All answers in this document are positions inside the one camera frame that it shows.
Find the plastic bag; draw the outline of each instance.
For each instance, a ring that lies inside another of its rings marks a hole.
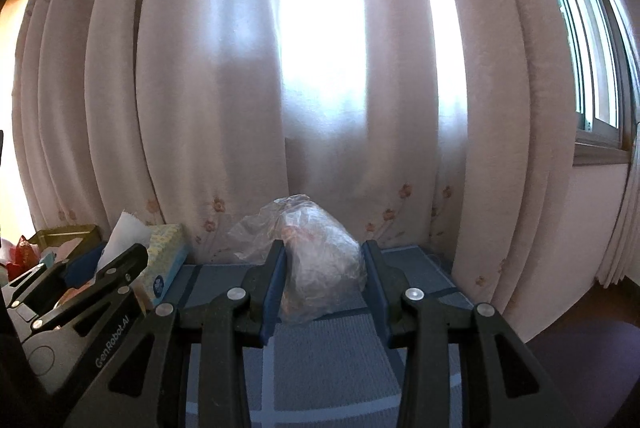
[[[280,303],[283,322],[308,322],[341,310],[364,289],[367,272],[360,246],[306,195],[273,201],[228,234],[238,243],[236,256],[254,264],[264,263],[274,240],[284,241],[288,260]]]

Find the window frame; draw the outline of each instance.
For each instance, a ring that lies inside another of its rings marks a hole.
[[[594,84],[594,77],[590,75],[589,79],[584,76],[584,69],[582,66],[582,54],[584,51],[580,50],[580,46],[577,40],[576,23],[573,22],[574,15],[571,13],[568,16],[570,22],[569,38],[575,43],[575,55],[577,63],[577,72],[579,76],[579,83],[574,80],[574,85],[580,85],[580,108],[582,112],[576,111],[577,129],[575,138],[575,150],[574,150],[574,166],[584,166],[593,164],[628,164],[631,161],[631,148],[634,141],[635,128],[632,126],[633,111],[632,111],[632,89],[631,82],[632,76],[628,62],[632,60],[629,57],[629,52],[626,50],[623,40],[622,32],[619,28],[614,9],[612,7],[612,0],[597,0],[600,7],[598,10],[602,12],[602,19],[606,26],[606,33],[612,53],[612,66],[613,73],[616,77],[616,102],[618,110],[618,127],[611,126],[608,122],[598,119],[595,115],[595,100],[594,100],[594,88],[591,86],[591,114],[593,115],[593,121],[591,122],[591,130],[585,130],[588,127],[586,123],[586,102],[587,88],[585,85],[587,82]],[[568,0],[562,0],[562,4],[568,7]],[[583,14],[578,10],[578,15],[583,18]],[[589,54],[588,61],[591,63],[592,55]]]

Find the window sill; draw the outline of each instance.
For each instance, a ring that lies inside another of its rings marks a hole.
[[[631,163],[631,152],[628,150],[579,142],[575,144],[574,166],[629,163]]]

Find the window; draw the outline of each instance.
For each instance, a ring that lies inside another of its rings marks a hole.
[[[630,81],[613,0],[558,0],[575,79],[577,144],[628,150]],[[614,156],[623,162],[627,156]]]

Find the blue logo on tissue box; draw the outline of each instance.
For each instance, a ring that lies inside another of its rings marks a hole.
[[[164,289],[164,280],[162,279],[162,275],[159,274],[158,276],[156,276],[156,279],[154,280],[154,294],[156,295],[156,298],[160,297],[163,289]]]

